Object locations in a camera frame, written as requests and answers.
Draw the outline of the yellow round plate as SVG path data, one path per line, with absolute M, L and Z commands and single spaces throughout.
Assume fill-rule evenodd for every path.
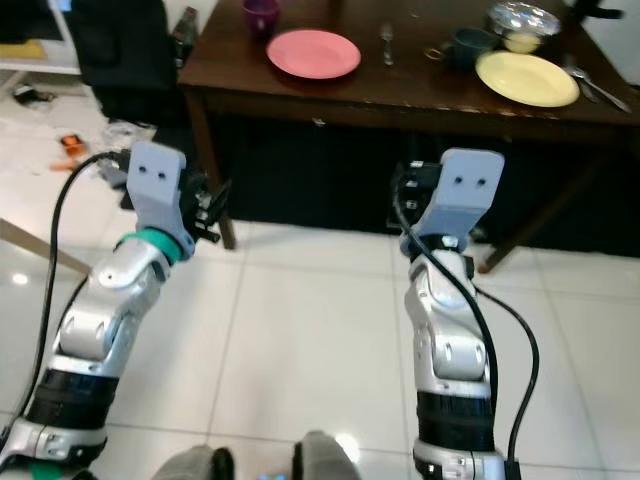
M 557 64 L 521 52 L 488 52 L 475 72 L 498 95 L 535 108 L 563 108 L 580 95 L 575 79 Z

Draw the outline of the silver metal fork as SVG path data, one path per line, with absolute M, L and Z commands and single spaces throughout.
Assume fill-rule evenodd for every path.
M 380 27 L 381 63 L 384 67 L 393 67 L 396 64 L 393 54 L 394 31 L 392 23 L 383 23 Z

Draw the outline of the black chair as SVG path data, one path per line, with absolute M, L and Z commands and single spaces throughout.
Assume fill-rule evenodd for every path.
M 163 0 L 70 0 L 79 77 L 101 102 L 178 93 Z

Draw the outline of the purple cup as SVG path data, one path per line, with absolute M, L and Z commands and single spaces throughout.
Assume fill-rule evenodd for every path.
M 282 0 L 242 0 L 248 32 L 255 40 L 269 41 L 282 13 Z

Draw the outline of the dark green cup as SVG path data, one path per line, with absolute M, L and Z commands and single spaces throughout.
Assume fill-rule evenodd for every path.
M 452 70 L 474 70 L 477 59 L 497 44 L 498 37 L 485 29 L 457 29 L 444 45 L 445 64 Z

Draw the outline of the pink round plate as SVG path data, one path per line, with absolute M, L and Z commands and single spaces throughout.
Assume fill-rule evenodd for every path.
M 278 35 L 266 49 L 275 68 L 289 76 L 329 81 L 353 72 L 360 50 L 347 37 L 323 29 L 293 29 Z

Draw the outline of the silver metal spoon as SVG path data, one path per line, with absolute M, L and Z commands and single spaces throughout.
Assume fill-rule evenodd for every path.
M 575 56 L 564 56 L 563 69 L 566 70 L 568 76 L 573 78 L 573 81 L 579 86 L 581 95 L 585 97 L 589 102 L 599 102 L 599 97 L 596 96 L 593 87 L 586 81 L 584 70 L 580 69 L 576 65 Z

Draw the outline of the dark brown wooden table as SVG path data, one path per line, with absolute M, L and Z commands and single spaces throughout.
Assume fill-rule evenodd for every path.
M 527 0 L 562 19 L 561 35 L 547 51 L 575 56 L 608 90 L 631 106 L 625 113 L 611 106 L 581 102 L 559 109 L 531 108 L 503 99 L 471 74 L 449 72 L 425 50 L 443 44 L 454 29 L 480 26 L 494 0 L 284 0 L 282 29 L 317 28 L 349 38 L 362 61 L 348 76 L 310 81 L 276 69 L 265 46 L 248 32 L 241 0 L 218 0 L 201 36 L 180 70 L 198 160 L 211 187 L 227 182 L 210 134 L 210 114 L 394 128 L 402 131 L 474 134 L 557 143 L 577 143 L 571 170 L 556 193 L 535 207 L 515 233 L 495 244 L 477 264 L 490 273 L 530 239 L 609 160 L 620 156 L 640 136 L 640 96 L 627 92 L 620 73 L 609 64 L 589 33 L 573 22 L 573 9 L 562 0 Z M 396 64 L 381 63 L 380 27 L 392 23 Z

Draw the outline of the crumpled clear plastic bag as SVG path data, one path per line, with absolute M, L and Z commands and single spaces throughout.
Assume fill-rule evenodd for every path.
M 100 152 L 123 152 L 132 148 L 134 143 L 150 141 L 155 136 L 155 125 L 127 120 L 109 120 L 102 129 Z

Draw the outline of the small pale yellow bowl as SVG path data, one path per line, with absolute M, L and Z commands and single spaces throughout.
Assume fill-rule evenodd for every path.
M 508 31 L 502 37 L 504 49 L 517 54 L 531 54 L 541 46 L 540 35 L 524 31 Z

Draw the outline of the grey left robot leg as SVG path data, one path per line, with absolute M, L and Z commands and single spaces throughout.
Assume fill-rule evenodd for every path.
M 236 463 L 227 448 L 195 445 L 174 454 L 151 480 L 234 480 Z

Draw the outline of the white shelf unit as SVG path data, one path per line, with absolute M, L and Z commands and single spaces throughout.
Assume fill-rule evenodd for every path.
M 58 27 L 59 40 L 40 40 L 42 52 L 40 58 L 6 55 L 4 50 L 1 50 L 1 70 L 63 74 L 63 76 L 79 76 L 81 74 L 76 44 L 74 44 L 67 20 L 65 20 L 65 6 L 70 5 L 70 0 L 46 0 L 46 4 L 56 27 Z

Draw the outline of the light wooden slanted leg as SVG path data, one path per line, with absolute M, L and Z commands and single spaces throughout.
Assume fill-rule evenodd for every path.
M 76 257 L 70 256 L 69 253 L 61 252 L 59 248 L 52 247 L 49 242 L 33 236 L 33 234 L 28 233 L 27 230 L 10 223 L 8 220 L 0 220 L 0 238 L 5 242 L 14 244 L 15 247 L 22 248 L 22 250 L 36 253 L 36 255 L 42 257 L 42 259 L 52 260 L 54 256 L 58 256 L 56 264 L 77 271 L 77 273 L 91 273 L 92 268 L 87 262 L 76 259 Z

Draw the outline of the grey right robot leg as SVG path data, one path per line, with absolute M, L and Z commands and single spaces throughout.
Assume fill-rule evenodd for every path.
M 361 476 L 333 435 L 312 430 L 294 444 L 291 480 L 361 480 Z

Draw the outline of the shiny metal bowl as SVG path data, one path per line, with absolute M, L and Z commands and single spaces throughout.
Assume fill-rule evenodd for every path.
M 486 29 L 498 36 L 517 32 L 545 38 L 561 32 L 561 20 L 540 6 L 507 0 L 490 6 Z

